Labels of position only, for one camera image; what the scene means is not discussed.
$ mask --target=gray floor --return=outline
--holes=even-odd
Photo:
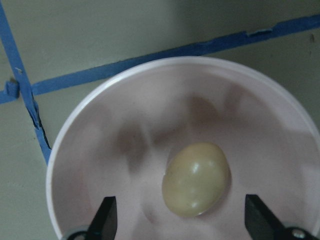
[[[318,0],[2,0],[31,83],[280,21],[320,14]],[[320,29],[210,54],[288,89],[320,128]],[[0,46],[0,90],[12,77]],[[38,95],[52,146],[74,107],[103,80]],[[0,104],[1,239],[54,240],[46,164],[21,98]]]

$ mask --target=bowl rim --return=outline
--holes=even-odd
[[[168,57],[157,59],[153,61],[149,61],[146,63],[139,64],[137,66],[131,67],[127,70],[124,70],[115,76],[109,78],[94,90],[92,90],[71,112],[68,116],[66,121],[64,122],[62,128],[60,129],[49,157],[47,171],[46,171],[46,180],[45,180],[45,193],[46,193],[46,203],[49,212],[49,217],[51,223],[53,225],[54,231],[58,237],[61,239],[63,237],[61,229],[59,227],[55,210],[54,210],[54,203],[52,198],[52,177],[53,177],[53,170],[56,162],[56,156],[59,151],[60,145],[64,139],[66,132],[68,131],[69,127],[72,125],[74,120],[78,117],[81,111],[93,100],[95,99],[100,93],[105,91],[106,89],[110,88],[111,86],[117,84],[123,79],[130,77],[132,75],[136,75],[138,73],[142,73],[147,70],[164,67],[164,66],[174,66],[174,65],[183,65],[183,64],[196,64],[196,65],[211,65],[212,67],[219,67],[226,70],[231,70],[233,72],[239,72],[241,74],[250,76],[253,79],[259,81],[260,84],[267,85],[273,91],[277,92],[281,95],[285,100],[292,104],[295,110],[301,115],[302,119],[308,126],[312,136],[314,137],[316,147],[318,152],[320,152],[320,134],[319,131],[313,122],[312,118],[309,116],[308,112],[305,108],[301,105],[301,103],[290,93],[288,92],[283,86],[279,83],[272,80],[270,77],[260,73],[257,70],[254,70],[248,66],[232,62],[229,60],[224,60],[215,57],[207,57],[207,56],[178,56],[178,57]],[[320,219],[317,220],[312,233],[318,233],[320,230]]]

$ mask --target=white bowl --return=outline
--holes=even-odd
[[[164,204],[168,160],[195,142],[218,144],[231,184],[218,204],[181,218]],[[320,137],[280,85],[243,65],[174,57],[126,70],[91,92],[63,125],[46,178],[60,239],[88,226],[116,196],[117,240],[249,239],[246,194],[287,225],[320,228]]]

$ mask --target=blue painter's tape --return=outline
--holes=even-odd
[[[50,155],[50,147],[48,141],[46,139],[45,131],[42,127],[40,116],[39,116],[39,107],[37,102],[34,99],[31,84],[29,82],[25,67],[21,60],[20,54],[18,52],[18,48],[14,37],[12,35],[8,20],[6,18],[3,6],[0,2],[0,38],[5,50],[5,53],[8,57],[11,69],[13,71],[13,75],[15,80],[19,84],[20,92],[22,95],[22,99],[24,101],[25,107],[29,112],[29,115],[33,121],[34,129],[36,136],[38,138],[42,153],[45,157],[46,162],[48,162]]]
[[[19,97],[19,84],[12,81],[7,81],[5,82],[3,92],[8,96],[17,99]]]
[[[51,148],[48,147],[48,142],[47,142],[47,138],[45,135],[45,131],[42,127],[35,128],[35,134],[36,134],[36,137],[39,141],[40,148],[41,148],[42,154],[45,159],[45,163],[48,164],[50,153],[51,153]]]
[[[5,91],[0,91],[0,104],[5,104],[16,100],[16,97],[10,96]]]
[[[272,28],[258,30],[254,33],[239,32],[214,38],[206,42],[193,43],[59,77],[54,77],[33,84],[32,92],[34,95],[45,94],[52,91],[109,78],[126,69],[152,60],[179,56],[202,56],[315,28],[320,28],[320,15],[280,22]]]

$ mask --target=egg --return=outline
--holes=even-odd
[[[180,217],[195,217],[212,207],[225,191],[229,165],[219,146],[191,144],[169,163],[162,180],[162,196]]]

